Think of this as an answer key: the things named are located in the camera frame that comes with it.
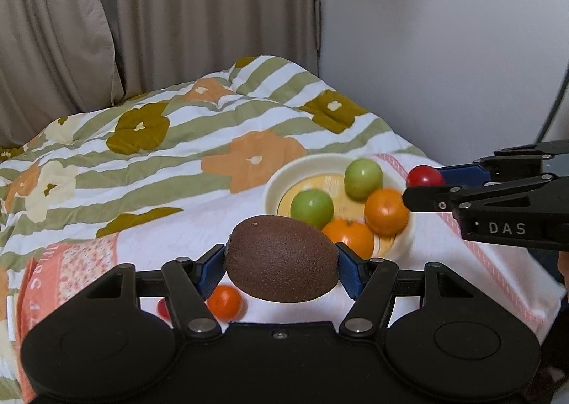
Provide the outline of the person's right hand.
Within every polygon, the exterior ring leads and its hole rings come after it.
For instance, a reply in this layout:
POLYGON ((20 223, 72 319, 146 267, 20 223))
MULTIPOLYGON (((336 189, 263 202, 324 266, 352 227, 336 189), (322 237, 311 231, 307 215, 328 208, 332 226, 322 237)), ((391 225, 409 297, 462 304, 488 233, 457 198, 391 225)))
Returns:
POLYGON ((557 268, 559 273, 563 276, 567 291, 569 291, 569 253, 568 252, 560 252, 558 254, 557 268))

